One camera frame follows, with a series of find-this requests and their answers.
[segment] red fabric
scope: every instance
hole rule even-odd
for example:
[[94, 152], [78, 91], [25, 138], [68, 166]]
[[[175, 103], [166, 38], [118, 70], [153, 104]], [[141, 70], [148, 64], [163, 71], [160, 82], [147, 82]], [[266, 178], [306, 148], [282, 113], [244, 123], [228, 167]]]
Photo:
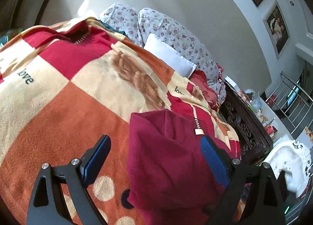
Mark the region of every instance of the red fabric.
[[215, 111], [218, 110], [218, 96], [215, 91], [207, 84], [207, 77], [201, 70], [195, 70], [190, 76], [190, 81], [200, 88], [205, 100], [209, 103], [209, 106]]
[[33, 29], [22, 38], [25, 42], [27, 42], [30, 46], [32, 46], [35, 49], [53, 41], [54, 39], [70, 41], [70, 39], [67, 38], [66, 36], [46, 27]]
[[[171, 102], [171, 110], [181, 116], [193, 119], [193, 124], [195, 126], [196, 121], [194, 119], [195, 115], [193, 112], [193, 107], [190, 104], [183, 102], [180, 98], [172, 96], [170, 92], [167, 93], [167, 97]], [[205, 134], [210, 135], [210, 137], [215, 137], [214, 125], [211, 116], [206, 111], [197, 106], [194, 106], [194, 108], [196, 111], [197, 120], [201, 124], [201, 129]]]
[[[41, 38], [44, 39], [46, 37], [49, 38], [52, 34], [42, 31], [36, 35], [41, 35]], [[105, 31], [94, 27], [91, 28], [90, 36], [91, 38], [87, 37], [79, 45], [67, 40], [56, 41], [39, 53], [39, 55], [55, 67], [64, 77], [71, 80], [84, 65], [102, 57], [111, 50], [111, 44], [116, 43], [116, 40]]]
[[[223, 73], [224, 69], [223, 69], [218, 63], [217, 63], [216, 65], [217, 65], [217, 68], [218, 68], [218, 70], [219, 70], [219, 77], [218, 77], [219, 83], [220, 83], [222, 86], [225, 86], [225, 83], [223, 82], [223, 77], [222, 77], [222, 73]], [[221, 90], [222, 90], [222, 87], [219, 89], [218, 97], [219, 97], [220, 94], [221, 94]]]
[[233, 153], [235, 153], [234, 158], [241, 159], [241, 149], [240, 149], [239, 141], [235, 141], [235, 140], [230, 139], [229, 145], [230, 145], [231, 151]]
[[192, 95], [194, 86], [191, 83], [188, 82], [186, 89]]
[[2, 74], [1, 74], [1, 72], [0, 72], [0, 84], [1, 84], [2, 82], [4, 82], [4, 80], [3, 80]]
[[[210, 135], [233, 157], [214, 132]], [[167, 109], [131, 114], [128, 201], [147, 225], [203, 225], [208, 216], [202, 208], [220, 200], [224, 188], [201, 153], [202, 137], [191, 120]]]

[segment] floral pillow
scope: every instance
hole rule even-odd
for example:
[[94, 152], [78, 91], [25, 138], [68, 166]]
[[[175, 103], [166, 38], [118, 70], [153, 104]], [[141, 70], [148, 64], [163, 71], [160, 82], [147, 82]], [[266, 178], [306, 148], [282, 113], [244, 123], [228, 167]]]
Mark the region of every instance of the floral pillow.
[[121, 3], [115, 3], [104, 10], [98, 19], [118, 31], [126, 32], [132, 42], [141, 46], [138, 35], [138, 14], [139, 10], [135, 8]]
[[210, 52], [196, 36], [176, 20], [150, 8], [144, 8], [139, 12], [138, 25], [141, 47], [145, 45], [150, 33], [155, 34], [179, 52], [181, 56], [196, 64], [197, 69], [204, 71], [207, 84], [216, 92], [219, 102], [222, 103], [225, 100], [226, 90], [222, 81], [223, 69], [216, 64]]

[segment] white polka dot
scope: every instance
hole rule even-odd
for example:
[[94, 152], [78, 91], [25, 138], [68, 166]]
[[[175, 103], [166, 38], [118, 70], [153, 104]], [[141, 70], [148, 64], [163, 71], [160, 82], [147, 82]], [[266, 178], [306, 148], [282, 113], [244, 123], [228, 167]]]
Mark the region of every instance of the white polka dot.
[[124, 216], [117, 220], [116, 225], [135, 225], [135, 221], [128, 216]]
[[69, 215], [73, 219], [76, 214], [76, 209], [75, 209], [73, 200], [71, 199], [71, 197], [66, 196], [66, 195], [64, 195], [64, 199], [65, 199], [65, 203], [66, 203]]
[[101, 213], [103, 219], [106, 221], [106, 223], [109, 223], [109, 219], [107, 217], [107, 215], [105, 214], [105, 212], [103, 212], [101, 209], [98, 209], [99, 213]]
[[93, 184], [93, 193], [101, 201], [108, 201], [114, 197], [114, 183], [108, 176], [101, 176]]

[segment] white wall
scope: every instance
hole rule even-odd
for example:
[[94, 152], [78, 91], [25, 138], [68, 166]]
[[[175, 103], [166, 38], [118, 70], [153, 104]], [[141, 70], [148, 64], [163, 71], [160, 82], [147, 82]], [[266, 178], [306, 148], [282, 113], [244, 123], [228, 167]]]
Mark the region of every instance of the white wall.
[[306, 34], [303, 32], [300, 41], [296, 45], [296, 51], [299, 56], [313, 65], [313, 15], [304, 0], [300, 0], [304, 16], [306, 19]]
[[313, 51], [313, 40], [307, 35], [307, 24], [300, 0], [276, 0], [281, 7], [291, 37], [279, 59], [276, 58], [271, 38], [263, 22], [275, 0], [264, 0], [259, 7], [256, 7], [252, 0], [233, 1], [254, 31], [268, 64], [272, 83], [266, 89], [266, 94], [269, 95], [278, 85], [281, 71], [290, 78], [297, 80], [303, 70], [304, 60], [296, 53], [309, 56]]
[[309, 76], [306, 78], [306, 86], [305, 86], [305, 91], [307, 94], [311, 95], [313, 91], [313, 65], [312, 64], [307, 64], [306, 66], [307, 72], [309, 72]]

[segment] black clamp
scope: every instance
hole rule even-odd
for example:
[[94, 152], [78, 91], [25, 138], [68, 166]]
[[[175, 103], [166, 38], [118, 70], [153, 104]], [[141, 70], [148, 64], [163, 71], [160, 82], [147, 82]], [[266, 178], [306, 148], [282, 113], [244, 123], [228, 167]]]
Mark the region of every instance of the black clamp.
[[95, 146], [64, 166], [44, 163], [29, 201], [27, 225], [70, 225], [73, 223], [65, 203], [61, 183], [67, 184], [76, 211], [84, 225], [107, 225], [89, 196], [93, 184], [111, 150], [111, 139], [102, 135]]
[[[285, 225], [282, 189], [270, 164], [245, 165], [239, 159], [231, 159], [209, 136], [205, 138], [224, 164], [229, 179], [223, 199], [205, 225]], [[251, 188], [241, 219], [232, 222], [244, 186], [248, 183], [251, 183]]]

